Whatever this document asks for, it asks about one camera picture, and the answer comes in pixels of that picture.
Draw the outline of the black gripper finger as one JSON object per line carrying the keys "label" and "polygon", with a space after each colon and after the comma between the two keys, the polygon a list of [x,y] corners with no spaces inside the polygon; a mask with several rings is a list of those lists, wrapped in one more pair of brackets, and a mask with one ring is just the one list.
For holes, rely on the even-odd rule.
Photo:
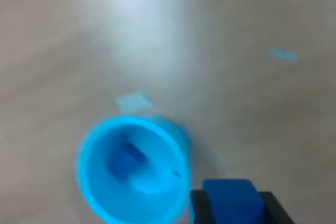
{"label": "black gripper finger", "polygon": [[264,200],[263,224],[295,224],[275,195],[270,191],[260,191]]}
{"label": "black gripper finger", "polygon": [[193,223],[215,224],[215,218],[206,191],[201,189],[192,190],[190,198],[193,211]]}

